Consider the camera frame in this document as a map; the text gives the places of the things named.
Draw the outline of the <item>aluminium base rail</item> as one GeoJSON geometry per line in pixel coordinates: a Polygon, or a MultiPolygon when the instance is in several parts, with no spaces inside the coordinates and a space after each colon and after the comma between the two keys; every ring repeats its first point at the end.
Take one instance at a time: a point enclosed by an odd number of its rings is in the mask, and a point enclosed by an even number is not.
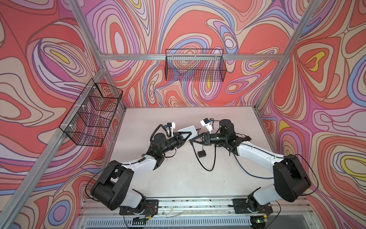
{"type": "Polygon", "coordinates": [[[305,198],[278,200],[257,213],[243,196],[150,198],[138,216],[127,209],[109,210],[96,202],[82,208],[75,229],[321,229],[305,198]]]}

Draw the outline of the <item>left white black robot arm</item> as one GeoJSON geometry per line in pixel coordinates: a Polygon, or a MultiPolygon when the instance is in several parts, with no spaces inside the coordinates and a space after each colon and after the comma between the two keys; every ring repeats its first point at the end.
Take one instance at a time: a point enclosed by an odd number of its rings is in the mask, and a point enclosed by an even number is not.
{"type": "Polygon", "coordinates": [[[116,160],[101,170],[89,197],[102,203],[110,210],[128,208],[136,214],[146,208],[146,196],[131,189],[134,177],[158,169],[166,158],[166,153],[181,148],[189,139],[198,136],[193,126],[174,132],[175,123],[160,124],[150,136],[147,152],[131,162],[116,160]]]}

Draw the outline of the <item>black power adapter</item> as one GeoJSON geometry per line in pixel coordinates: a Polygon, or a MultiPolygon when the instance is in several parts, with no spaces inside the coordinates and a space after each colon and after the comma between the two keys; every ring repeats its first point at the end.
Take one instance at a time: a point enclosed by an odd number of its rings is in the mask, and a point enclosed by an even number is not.
{"type": "Polygon", "coordinates": [[[248,135],[243,135],[243,134],[236,134],[238,137],[240,137],[243,141],[251,141],[251,137],[248,135]]]}
{"type": "Polygon", "coordinates": [[[204,149],[200,150],[200,151],[196,151],[193,145],[193,141],[190,141],[191,146],[193,147],[193,151],[195,152],[196,156],[198,158],[202,158],[206,156],[206,151],[204,149]]]}

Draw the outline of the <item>small white network switch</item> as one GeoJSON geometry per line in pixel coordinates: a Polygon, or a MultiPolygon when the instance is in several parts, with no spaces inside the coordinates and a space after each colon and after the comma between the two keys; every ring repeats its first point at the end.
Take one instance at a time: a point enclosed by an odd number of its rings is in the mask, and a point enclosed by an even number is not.
{"type": "Polygon", "coordinates": [[[178,133],[181,134],[183,140],[188,141],[192,138],[196,138],[198,136],[198,132],[194,126],[189,126],[183,129],[178,130],[178,133]]]}

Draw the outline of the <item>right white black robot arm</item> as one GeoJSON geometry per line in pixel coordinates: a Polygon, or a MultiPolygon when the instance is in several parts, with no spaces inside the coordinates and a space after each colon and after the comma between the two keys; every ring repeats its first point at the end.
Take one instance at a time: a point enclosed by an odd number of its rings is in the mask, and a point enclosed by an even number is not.
{"type": "Polygon", "coordinates": [[[212,119],[204,119],[201,125],[207,132],[199,135],[201,145],[216,145],[229,154],[247,158],[272,173],[273,182],[259,187],[247,196],[245,207],[252,213],[259,212],[268,203],[285,200],[294,202],[311,187],[311,181],[297,156],[284,156],[252,144],[248,136],[240,137],[229,119],[219,121],[218,133],[212,133],[212,119]]]}

